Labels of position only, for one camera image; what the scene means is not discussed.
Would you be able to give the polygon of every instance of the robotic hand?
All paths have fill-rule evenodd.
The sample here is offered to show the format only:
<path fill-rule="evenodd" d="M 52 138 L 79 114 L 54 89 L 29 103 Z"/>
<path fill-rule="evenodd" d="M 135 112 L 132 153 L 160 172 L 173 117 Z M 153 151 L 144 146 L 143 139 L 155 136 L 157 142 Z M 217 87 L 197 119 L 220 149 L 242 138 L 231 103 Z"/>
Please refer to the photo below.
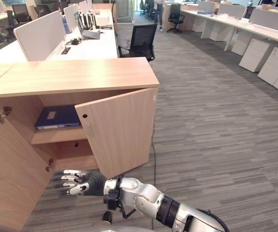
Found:
<path fill-rule="evenodd" d="M 104 195 L 108 209 L 120 208 L 123 218 L 136 210 L 156 219 L 173 232 L 229 232 L 227 226 L 210 211 L 197 210 L 179 203 L 160 192 L 155 186 L 143 184 L 137 179 L 119 177 L 107 180 L 102 174 L 78 170 L 65 170 L 62 180 L 70 188 L 70 195 Z M 124 207 L 134 208 L 129 214 Z"/>

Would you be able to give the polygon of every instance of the gray carpet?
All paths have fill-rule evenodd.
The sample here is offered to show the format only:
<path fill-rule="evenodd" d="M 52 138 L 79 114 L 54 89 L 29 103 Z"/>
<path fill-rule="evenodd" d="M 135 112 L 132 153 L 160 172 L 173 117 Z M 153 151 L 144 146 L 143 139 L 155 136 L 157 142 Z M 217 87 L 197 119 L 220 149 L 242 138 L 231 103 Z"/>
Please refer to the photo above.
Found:
<path fill-rule="evenodd" d="M 121 42 L 131 30 L 119 26 Z M 278 232 L 278 90 L 239 67 L 241 57 L 224 46 L 194 32 L 156 33 L 156 186 L 211 209 L 232 232 Z M 153 183 L 153 165 L 151 152 L 126 176 Z M 101 219 L 101 197 L 66 196 L 60 185 L 54 177 L 24 231 L 84 231 Z M 138 212 L 128 220 L 114 212 L 113 221 L 152 227 Z M 170 231 L 157 221 L 154 229 Z"/>

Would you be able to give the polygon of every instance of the filing cabinet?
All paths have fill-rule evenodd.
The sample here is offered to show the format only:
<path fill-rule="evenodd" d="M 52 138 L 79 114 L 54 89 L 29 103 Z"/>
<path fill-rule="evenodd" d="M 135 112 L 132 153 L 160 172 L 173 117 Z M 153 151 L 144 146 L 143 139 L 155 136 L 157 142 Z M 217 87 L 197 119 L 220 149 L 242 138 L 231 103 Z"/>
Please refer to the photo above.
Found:
<path fill-rule="evenodd" d="M 253 73 L 259 72 L 275 46 L 275 42 L 252 39 L 239 66 Z"/>
<path fill-rule="evenodd" d="M 278 47 L 273 49 L 271 55 L 260 70 L 258 77 L 274 85 L 278 79 Z"/>

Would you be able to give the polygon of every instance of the cabinet door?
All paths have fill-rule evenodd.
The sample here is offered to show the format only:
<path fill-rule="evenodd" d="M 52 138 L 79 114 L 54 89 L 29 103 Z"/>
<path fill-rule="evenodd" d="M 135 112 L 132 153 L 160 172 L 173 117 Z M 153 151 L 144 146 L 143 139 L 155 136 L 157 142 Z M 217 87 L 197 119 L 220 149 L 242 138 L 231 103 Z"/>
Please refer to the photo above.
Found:
<path fill-rule="evenodd" d="M 41 197 L 53 171 L 4 119 L 0 124 L 0 229 L 20 230 Z"/>
<path fill-rule="evenodd" d="M 158 88 L 76 105 L 99 170 L 112 178 L 149 160 Z"/>

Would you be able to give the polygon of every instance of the black cable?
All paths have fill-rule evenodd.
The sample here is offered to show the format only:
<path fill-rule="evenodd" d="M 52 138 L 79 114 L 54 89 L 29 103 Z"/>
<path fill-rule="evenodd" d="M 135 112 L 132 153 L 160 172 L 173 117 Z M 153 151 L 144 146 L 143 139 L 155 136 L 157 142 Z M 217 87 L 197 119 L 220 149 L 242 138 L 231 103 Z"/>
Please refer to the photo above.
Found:
<path fill-rule="evenodd" d="M 154 153 L 154 186 L 156 187 L 156 152 L 155 152 L 154 141 L 153 141 L 154 134 L 155 134 L 155 117 L 153 120 L 152 148 L 153 148 L 153 153 Z M 152 219 L 152 230 L 154 230 L 154 220 L 153 219 Z"/>
<path fill-rule="evenodd" d="M 217 220 L 218 223 L 220 223 L 220 225 L 224 228 L 225 232 L 230 232 L 227 225 L 218 217 L 216 216 L 215 214 L 213 214 L 211 212 L 211 210 L 204 210 L 204 209 L 197 209 L 199 210 L 200 212 L 206 214 L 206 215 L 209 215 L 210 217 L 214 218 L 215 220 Z"/>

